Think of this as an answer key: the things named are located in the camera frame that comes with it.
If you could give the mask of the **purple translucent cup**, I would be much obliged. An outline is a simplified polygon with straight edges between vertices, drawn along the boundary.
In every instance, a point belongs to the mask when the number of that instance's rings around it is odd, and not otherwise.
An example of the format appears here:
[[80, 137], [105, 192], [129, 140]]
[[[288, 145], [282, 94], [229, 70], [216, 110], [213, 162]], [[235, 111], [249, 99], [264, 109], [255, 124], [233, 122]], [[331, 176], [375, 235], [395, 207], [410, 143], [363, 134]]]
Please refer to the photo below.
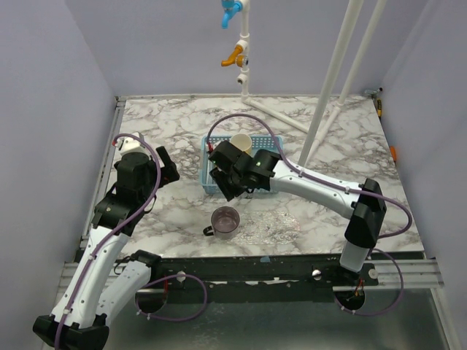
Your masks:
[[240, 226], [240, 215], [235, 208], [221, 206], [212, 212], [210, 225], [203, 229], [206, 237], [214, 236], [222, 240], [230, 240]]

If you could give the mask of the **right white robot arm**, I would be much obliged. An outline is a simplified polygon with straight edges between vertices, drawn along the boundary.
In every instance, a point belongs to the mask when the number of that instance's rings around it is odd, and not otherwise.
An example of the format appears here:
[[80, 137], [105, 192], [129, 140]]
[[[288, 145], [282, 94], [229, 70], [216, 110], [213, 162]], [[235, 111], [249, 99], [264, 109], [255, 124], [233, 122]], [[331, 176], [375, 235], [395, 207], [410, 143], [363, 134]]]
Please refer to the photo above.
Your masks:
[[359, 184], [308, 172], [277, 152], [260, 149], [251, 156], [229, 141], [209, 151], [209, 161], [214, 165], [209, 175], [227, 201], [254, 190], [288, 193], [348, 219], [336, 278], [346, 286], [360, 280], [387, 212], [378, 182], [367, 179]]

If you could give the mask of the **yellow mug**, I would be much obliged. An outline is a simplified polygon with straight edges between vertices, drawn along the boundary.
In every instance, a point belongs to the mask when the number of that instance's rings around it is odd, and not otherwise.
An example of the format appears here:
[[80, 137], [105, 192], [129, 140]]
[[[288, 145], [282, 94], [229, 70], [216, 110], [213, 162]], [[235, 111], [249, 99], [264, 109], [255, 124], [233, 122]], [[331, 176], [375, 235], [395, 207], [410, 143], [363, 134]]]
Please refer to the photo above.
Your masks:
[[238, 133], [233, 135], [229, 142], [242, 152], [246, 152], [248, 155], [252, 154], [252, 139], [245, 133]]

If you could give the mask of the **clear textured round tray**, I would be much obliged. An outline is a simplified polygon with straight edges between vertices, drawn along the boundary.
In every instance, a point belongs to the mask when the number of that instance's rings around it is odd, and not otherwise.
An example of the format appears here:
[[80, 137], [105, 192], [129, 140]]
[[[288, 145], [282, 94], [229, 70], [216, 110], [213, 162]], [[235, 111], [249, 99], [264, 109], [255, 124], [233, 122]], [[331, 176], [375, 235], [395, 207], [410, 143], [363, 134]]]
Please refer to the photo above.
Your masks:
[[301, 232], [293, 215], [285, 211], [265, 211], [256, 214], [248, 226], [255, 242], [260, 244], [289, 244]]

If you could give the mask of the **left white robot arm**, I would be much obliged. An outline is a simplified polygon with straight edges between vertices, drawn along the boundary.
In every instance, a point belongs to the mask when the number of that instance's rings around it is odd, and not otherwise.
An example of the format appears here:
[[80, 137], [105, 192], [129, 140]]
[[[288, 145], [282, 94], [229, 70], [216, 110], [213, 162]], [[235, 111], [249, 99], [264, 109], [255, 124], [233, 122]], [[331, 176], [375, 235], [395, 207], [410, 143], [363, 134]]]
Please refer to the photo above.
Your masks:
[[109, 327], [141, 286], [156, 287], [162, 271], [157, 257], [145, 253], [107, 286], [123, 247], [148, 213], [155, 190], [179, 180], [176, 164], [164, 147], [153, 160], [141, 147], [125, 151], [115, 164], [117, 180], [96, 205], [87, 246], [69, 285], [48, 315], [38, 316], [33, 331], [55, 349], [102, 349]]

